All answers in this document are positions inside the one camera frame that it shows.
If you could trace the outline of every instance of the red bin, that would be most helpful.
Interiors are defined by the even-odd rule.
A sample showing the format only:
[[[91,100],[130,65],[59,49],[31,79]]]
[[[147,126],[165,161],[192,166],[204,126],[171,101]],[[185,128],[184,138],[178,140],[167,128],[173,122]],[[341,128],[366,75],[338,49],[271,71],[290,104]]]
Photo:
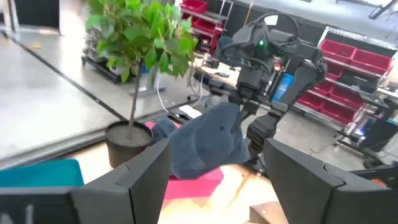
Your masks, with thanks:
[[[327,63],[327,65],[328,65],[328,73],[326,74],[327,78],[330,78],[332,80],[338,80],[339,78],[341,78],[344,71],[343,67],[333,63]]]
[[[359,109],[364,103],[358,93],[340,86],[334,86],[329,97],[354,109]]]
[[[319,83],[315,88],[312,89],[315,93],[321,94],[323,96],[328,96],[334,86],[334,83],[329,81],[323,81]]]
[[[366,71],[383,75],[391,68],[392,59],[365,50],[357,50],[354,54],[352,65]]]
[[[202,31],[205,31],[205,32],[207,32],[209,34],[214,34],[215,37],[217,37],[221,33],[220,29],[223,28],[223,24],[222,23],[219,23],[219,24],[215,25],[212,22],[204,21],[204,20],[201,20],[201,19],[198,19],[197,21],[195,21],[192,24],[192,26],[194,28],[197,28],[197,29],[200,29]]]
[[[320,98],[319,96],[316,96],[312,93],[305,92],[298,100],[298,103],[301,105],[313,109],[315,111],[320,110],[322,107],[322,104],[324,102],[324,99]]]
[[[343,63],[350,63],[356,51],[355,47],[341,44],[332,40],[324,40],[320,48],[323,50],[323,55],[325,57]]]
[[[184,0],[180,6],[183,9],[191,10],[199,14],[203,14],[207,10],[207,2],[199,0]]]
[[[341,122],[343,124],[349,124],[354,118],[355,111],[344,106],[340,106],[336,103],[326,101],[322,105],[321,113],[331,119],[334,119],[335,121]]]

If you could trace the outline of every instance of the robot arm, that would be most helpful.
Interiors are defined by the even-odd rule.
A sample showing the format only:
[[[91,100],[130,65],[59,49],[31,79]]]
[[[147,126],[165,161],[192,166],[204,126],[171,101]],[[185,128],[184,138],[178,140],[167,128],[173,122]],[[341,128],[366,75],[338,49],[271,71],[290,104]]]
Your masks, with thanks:
[[[286,16],[266,14],[250,22],[237,31],[232,40],[220,44],[215,53],[221,62],[242,67],[236,89],[228,93],[229,102],[243,106],[234,127],[255,115],[260,107],[268,111],[248,127],[249,150],[255,154],[262,151],[266,138],[274,137],[277,123],[302,93],[325,79],[327,70],[323,52],[300,40],[298,30],[297,35],[268,30],[264,18],[274,14]],[[274,69],[275,57],[282,59],[280,71]],[[294,75],[294,82],[280,100],[272,101],[284,72]]]

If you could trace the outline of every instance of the shelving unit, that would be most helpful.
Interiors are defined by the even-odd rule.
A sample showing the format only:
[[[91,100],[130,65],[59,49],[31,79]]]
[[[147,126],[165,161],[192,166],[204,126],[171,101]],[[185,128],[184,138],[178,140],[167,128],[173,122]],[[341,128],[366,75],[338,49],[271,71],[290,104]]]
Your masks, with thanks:
[[[222,13],[226,3],[229,4],[229,9],[227,15],[224,16]],[[208,45],[208,47],[201,47],[203,52],[213,54],[218,38],[225,31],[224,27],[226,27],[233,5],[233,1],[223,0],[220,12],[217,14],[207,11],[205,1],[184,0],[180,4],[183,19],[192,17],[192,32],[200,35],[200,39]]]
[[[83,49],[83,56],[81,56],[82,65],[89,63],[97,69],[100,74],[110,78],[114,83],[119,83],[121,81],[121,76],[117,74],[117,71],[112,71],[106,66],[106,62],[108,61],[106,57],[99,57],[97,54],[96,45],[98,43],[100,29],[88,29],[86,33],[86,47]]]
[[[326,79],[295,104],[297,109],[344,130],[367,107],[362,96],[371,96],[383,83],[394,58],[375,54],[351,41],[397,51],[395,45],[327,27],[318,43],[328,64]]]

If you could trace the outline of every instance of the floor tape line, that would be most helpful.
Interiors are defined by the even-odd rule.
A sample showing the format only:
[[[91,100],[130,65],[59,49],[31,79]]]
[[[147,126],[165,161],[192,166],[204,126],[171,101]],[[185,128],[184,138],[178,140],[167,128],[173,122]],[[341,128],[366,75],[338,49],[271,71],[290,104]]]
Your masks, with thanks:
[[[100,106],[102,106],[104,109],[106,109],[108,112],[110,112],[111,114],[113,114],[115,117],[117,117],[118,119],[125,121],[127,120],[124,116],[122,116],[121,114],[119,114],[117,111],[115,111],[112,107],[110,107],[109,105],[107,105],[106,103],[104,103],[103,101],[101,101],[100,99],[98,99],[94,94],[90,93],[88,90],[86,90],[83,86],[77,84],[77,82],[73,81],[71,78],[69,78],[68,76],[66,76],[63,72],[61,72],[59,69],[55,68],[53,65],[51,65],[50,63],[48,63],[48,61],[46,61],[44,58],[42,58],[41,56],[39,56],[37,53],[35,53],[33,50],[29,49],[28,47],[26,47],[24,44],[22,44],[21,42],[19,42],[18,40],[16,40],[15,38],[9,36],[7,33],[5,33],[4,31],[1,32],[1,34],[4,36],[4,38],[13,41],[16,45],[18,45],[20,48],[24,49],[28,54],[30,54],[31,56],[35,57],[38,61],[40,61],[42,64],[44,64],[46,67],[48,67],[49,69],[51,69],[54,73],[56,73],[58,76],[60,76],[61,78],[63,78],[65,81],[67,81],[69,84],[73,85],[76,89],[78,89],[79,91],[81,91],[84,95],[88,96],[89,98],[91,98],[93,101],[95,101],[97,104],[99,104]]]

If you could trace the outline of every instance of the tree trunk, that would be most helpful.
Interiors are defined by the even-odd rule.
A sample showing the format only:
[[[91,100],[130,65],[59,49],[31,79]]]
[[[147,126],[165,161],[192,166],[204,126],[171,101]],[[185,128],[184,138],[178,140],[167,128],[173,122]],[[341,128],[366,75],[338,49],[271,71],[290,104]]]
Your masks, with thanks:
[[[134,129],[134,118],[136,114],[136,105],[137,105],[137,99],[138,99],[138,91],[139,91],[139,81],[141,79],[141,70],[144,62],[141,60],[138,63],[138,71],[137,71],[137,77],[136,77],[136,86],[134,87],[134,95],[132,96],[132,108],[131,108],[131,114],[130,114],[130,120],[129,120],[129,129],[127,132],[127,138],[132,139],[132,132]]]

